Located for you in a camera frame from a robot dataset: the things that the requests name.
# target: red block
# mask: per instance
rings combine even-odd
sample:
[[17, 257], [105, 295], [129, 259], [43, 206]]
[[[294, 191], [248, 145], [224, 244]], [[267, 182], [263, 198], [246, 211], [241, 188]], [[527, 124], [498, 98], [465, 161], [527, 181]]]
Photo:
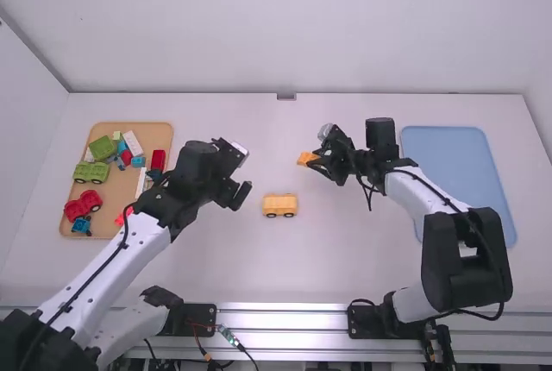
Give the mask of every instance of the red block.
[[165, 171], [165, 158], [166, 153], [163, 149], [155, 149], [154, 154], [152, 155], [152, 165], [149, 168], [150, 170], [161, 170]]
[[132, 161], [132, 154], [130, 153], [130, 151], [125, 149], [123, 152], [121, 152], [121, 160], [122, 162], [124, 162], [124, 165], [128, 167], [130, 165], [130, 161]]

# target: red toy car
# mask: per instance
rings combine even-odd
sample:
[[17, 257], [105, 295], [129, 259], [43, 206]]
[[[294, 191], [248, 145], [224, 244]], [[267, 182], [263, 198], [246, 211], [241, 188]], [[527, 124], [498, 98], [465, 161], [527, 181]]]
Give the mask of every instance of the red toy car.
[[80, 195], [80, 202], [83, 204], [84, 208], [87, 209], [86, 214], [89, 212], [96, 212], [102, 208], [104, 203], [100, 196], [97, 194], [96, 190], [86, 190]]
[[71, 223], [79, 217], [84, 217], [91, 211], [98, 211], [102, 208], [104, 202], [95, 190], [86, 190], [80, 195], [78, 200], [67, 202], [63, 212]]
[[79, 217], [84, 217], [88, 214], [80, 199], [68, 201], [63, 212], [71, 223], [74, 223]]
[[163, 170], [165, 170], [165, 157], [166, 153], [163, 149], [155, 149], [154, 153], [152, 154], [152, 165], [150, 166], [150, 170], [161, 170], [163, 173]]

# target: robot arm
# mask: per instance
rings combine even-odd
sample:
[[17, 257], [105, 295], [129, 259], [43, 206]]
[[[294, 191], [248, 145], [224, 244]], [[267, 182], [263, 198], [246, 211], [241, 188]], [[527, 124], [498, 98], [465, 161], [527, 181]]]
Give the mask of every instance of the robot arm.
[[[0, 363], [8, 371], [97, 370], [147, 336], [157, 334], [182, 299], [163, 289], [142, 294], [116, 327], [99, 332], [105, 314], [140, 271], [214, 201], [237, 211], [252, 185], [230, 177], [248, 151], [223, 138], [189, 141], [176, 167], [130, 204], [134, 214], [103, 251], [32, 315], [15, 310], [0, 322]], [[128, 319], [135, 321], [128, 324]]]
[[[377, 315], [385, 317], [390, 334], [401, 324], [469, 306], [502, 306], [511, 298], [510, 268], [498, 213], [451, 198], [416, 162], [399, 158], [391, 118], [366, 120], [368, 150], [355, 149], [353, 141], [331, 123], [321, 128], [318, 138], [321, 148], [306, 155], [309, 158], [300, 164], [339, 186], [354, 175], [365, 192], [391, 198], [423, 231], [421, 282], [388, 293], [383, 304], [374, 307]], [[470, 255], [462, 254], [465, 248], [471, 249]]]

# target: white wall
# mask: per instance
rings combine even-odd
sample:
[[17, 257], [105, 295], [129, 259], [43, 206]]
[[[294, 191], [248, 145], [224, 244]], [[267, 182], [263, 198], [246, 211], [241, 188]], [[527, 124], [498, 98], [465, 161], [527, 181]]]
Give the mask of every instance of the white wall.
[[1, 267], [66, 105], [67, 91], [0, 22]]
[[0, 5], [75, 91], [514, 91], [541, 118], [548, 102], [548, 84], [529, 90], [552, 54], [550, 0]]

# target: green toy car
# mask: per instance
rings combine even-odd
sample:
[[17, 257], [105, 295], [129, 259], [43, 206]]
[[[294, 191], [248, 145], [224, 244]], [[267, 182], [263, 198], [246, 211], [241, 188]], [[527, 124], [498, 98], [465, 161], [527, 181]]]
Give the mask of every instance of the green toy car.
[[110, 166], [104, 162], [80, 161], [75, 167], [72, 179], [79, 184], [91, 181], [94, 184], [102, 184], [110, 175]]
[[107, 160], [111, 155], [117, 154], [117, 147], [107, 135], [98, 138], [88, 145], [95, 161]]

